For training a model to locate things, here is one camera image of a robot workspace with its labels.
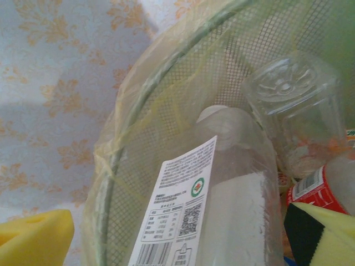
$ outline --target nutrition facts table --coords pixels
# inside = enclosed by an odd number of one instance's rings
[[[150,211],[142,242],[174,239],[178,229],[183,205],[171,206]]]

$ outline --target white label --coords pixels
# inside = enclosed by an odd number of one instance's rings
[[[216,140],[163,162],[128,266],[195,265]]]
[[[314,190],[315,188],[319,187],[324,183],[323,168],[324,166],[319,168],[312,175],[306,177],[299,183],[295,184],[292,190],[292,198],[294,201],[301,198],[305,194],[309,193],[310,191]]]

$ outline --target trash bin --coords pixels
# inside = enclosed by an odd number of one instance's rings
[[[354,21],[354,1],[206,0],[162,34],[123,81],[95,146],[85,265],[121,265],[166,143],[212,104],[251,112],[240,84],[264,64],[294,50],[330,63],[344,80],[354,127]]]

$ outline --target yellow sponge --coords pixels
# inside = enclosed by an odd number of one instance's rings
[[[355,265],[355,217],[293,203],[285,229],[298,266]]]
[[[73,236],[65,209],[0,224],[0,265],[62,266]]]

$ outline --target barcode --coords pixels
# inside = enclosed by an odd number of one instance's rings
[[[323,184],[323,167],[318,169],[314,174],[306,177],[298,184],[295,185],[293,189],[294,200],[299,199],[303,195],[307,194],[309,191],[314,190],[316,187]]]
[[[186,208],[182,225],[179,232],[179,237],[197,232],[199,217],[201,213],[202,203],[199,203],[191,208]]]
[[[165,266],[172,242],[143,244],[135,266]]]

